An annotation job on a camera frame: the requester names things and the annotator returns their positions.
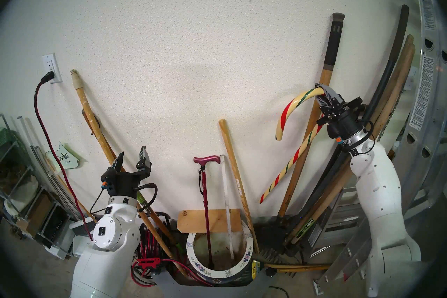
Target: wall outlet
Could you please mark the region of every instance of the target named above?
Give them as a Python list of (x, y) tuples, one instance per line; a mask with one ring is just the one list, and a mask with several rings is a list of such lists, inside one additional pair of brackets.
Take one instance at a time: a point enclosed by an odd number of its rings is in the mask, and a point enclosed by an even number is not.
[(59, 73), (59, 67), (57, 67), (56, 56), (53, 54), (43, 55), (42, 56), (43, 66), (45, 68), (45, 74), (53, 71), (54, 79), (50, 80), (51, 84), (61, 83), (62, 78)]

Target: candy cane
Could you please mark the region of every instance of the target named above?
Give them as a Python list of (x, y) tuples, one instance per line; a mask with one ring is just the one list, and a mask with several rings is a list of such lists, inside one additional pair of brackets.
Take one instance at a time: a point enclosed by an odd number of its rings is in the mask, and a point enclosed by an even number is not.
[[(303, 92), (296, 96), (292, 102), (290, 102), (287, 107), (283, 110), (281, 117), (278, 120), (278, 124), (276, 126), (276, 140), (281, 140), (283, 138), (283, 132), (284, 132), (284, 126), (286, 124), (287, 119), (289, 118), (292, 111), (295, 110), (296, 107), (298, 107), (300, 104), (302, 104), (305, 100), (308, 100), (309, 98), (323, 95), (325, 91), (321, 87), (316, 87), (314, 89), (311, 89), (309, 91)], [(264, 194), (262, 195), (261, 199), (259, 200), (259, 203), (262, 203), (264, 199), (267, 197), (267, 195), (275, 188), (276, 185), (278, 185), (279, 181), (282, 179), (283, 176), (287, 173), (290, 167), (293, 166), (293, 164), (297, 161), (297, 159), (301, 156), (303, 151), (306, 149), (306, 147), (312, 142), (312, 140), (315, 138), (316, 134), (321, 130), (322, 126), (315, 125), (315, 127), (312, 129), (312, 132), (309, 133), (309, 135), (304, 139), (301, 146), (298, 148), (298, 150), (295, 152), (295, 155), (290, 159), (287, 166), (284, 167), (284, 169), (281, 171), (281, 173), (276, 177), (276, 179), (273, 181), (273, 183), (270, 184), (269, 188), (266, 189)]]
[(311, 89), (296, 96), (293, 99), (293, 101), (290, 102), (287, 105), (287, 107), (284, 108), (281, 117), (278, 119), (278, 124), (276, 126), (276, 136), (275, 136), (276, 140), (281, 140), (283, 138), (284, 125), (286, 124), (286, 120), (288, 119), (292, 111), (295, 110), (296, 107), (298, 107), (305, 100), (308, 100), (309, 98), (315, 96), (323, 95), (324, 93), (325, 91), (321, 87), (316, 87), (315, 89)]
[(264, 199), (267, 197), (267, 195), (272, 192), (274, 187), (278, 185), (279, 181), (283, 178), (283, 176), (286, 175), (287, 171), (292, 167), (297, 159), (301, 156), (304, 150), (306, 150), (307, 146), (312, 142), (312, 140), (315, 138), (316, 134), (321, 130), (323, 125), (315, 125), (315, 127), (312, 129), (312, 132), (309, 133), (309, 135), (306, 137), (306, 139), (303, 141), (303, 144), (298, 148), (298, 150), (295, 152), (295, 155), (290, 159), (287, 166), (284, 167), (284, 169), (281, 171), (281, 173), (278, 174), (276, 179), (273, 181), (273, 183), (269, 186), (268, 189), (264, 192), (261, 199), (259, 200), (259, 203), (262, 203)]

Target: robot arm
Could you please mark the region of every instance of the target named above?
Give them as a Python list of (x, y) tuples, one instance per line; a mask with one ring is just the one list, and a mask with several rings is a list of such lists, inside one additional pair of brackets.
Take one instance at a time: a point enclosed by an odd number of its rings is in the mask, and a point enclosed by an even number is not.
[(136, 194), (142, 188), (156, 189), (154, 184), (139, 187), (140, 181), (149, 177), (151, 171), (145, 149), (141, 147), (136, 165), (138, 171), (120, 172), (124, 157), (121, 153), (101, 177), (109, 193), (109, 202), (93, 230), (93, 243), (86, 247), (76, 263), (71, 298), (117, 297), (129, 276), (132, 257), (140, 242), (140, 230), (135, 223)]
[(370, 133), (353, 116), (361, 99), (345, 103), (331, 88), (323, 88), (318, 96), (328, 123), (328, 133), (351, 155), (350, 167), (357, 177), (358, 199), (369, 222), (372, 248), (367, 259), (367, 295), (376, 297), (381, 282), (390, 277), (398, 265), (420, 261), (421, 251), (408, 235), (401, 207), (401, 184), (393, 163), (380, 143), (371, 140)]

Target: white textured wall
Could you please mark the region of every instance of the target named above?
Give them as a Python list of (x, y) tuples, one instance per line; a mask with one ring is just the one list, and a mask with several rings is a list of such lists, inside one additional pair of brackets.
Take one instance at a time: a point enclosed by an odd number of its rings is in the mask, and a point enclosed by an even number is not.
[[(417, 37), (415, 0), (12, 0), (0, 17), (0, 111), (10, 122), (29, 117), (48, 150), (32, 100), (43, 75), (40, 56), (54, 52), (64, 82), (42, 87), (40, 114), (53, 144), (66, 142), (85, 159), (69, 178), (86, 206), (108, 162), (81, 116), (73, 68), (113, 149), (125, 151), (127, 169), (147, 146), (148, 180), (159, 187), (155, 210), (175, 217), (203, 207), (192, 158), (226, 154), (217, 124), (226, 118), (252, 214), (276, 215), (290, 173), (265, 203), (257, 200), (302, 140), (311, 102), (290, 117), (281, 142), (276, 123), (319, 79), (332, 12), (346, 19), (331, 87), (346, 100), (368, 101), (403, 3), (412, 11), (408, 32)], [(332, 145), (322, 131), (291, 211)], [(210, 207), (221, 208), (219, 166), (211, 163), (207, 172)], [(231, 193), (231, 207), (240, 206), (234, 186)], [(103, 196), (98, 207), (105, 202)]]

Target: pink cane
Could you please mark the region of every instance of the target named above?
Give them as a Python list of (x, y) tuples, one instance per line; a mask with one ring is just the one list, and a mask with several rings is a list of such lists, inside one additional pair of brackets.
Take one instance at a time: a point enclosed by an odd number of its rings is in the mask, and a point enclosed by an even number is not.
[(203, 205), (205, 207), (205, 223), (207, 224), (207, 241), (208, 241), (208, 257), (209, 257), (208, 268), (213, 270), (214, 263), (213, 263), (213, 257), (211, 254), (210, 221), (208, 219), (207, 176), (205, 175), (205, 165), (210, 161), (215, 161), (218, 164), (220, 164), (220, 157), (217, 155), (207, 156), (207, 157), (202, 157), (202, 158), (194, 157), (194, 162), (200, 164), (199, 189), (200, 189), (200, 178), (202, 178), (203, 192), (200, 191), (200, 193), (203, 195)]

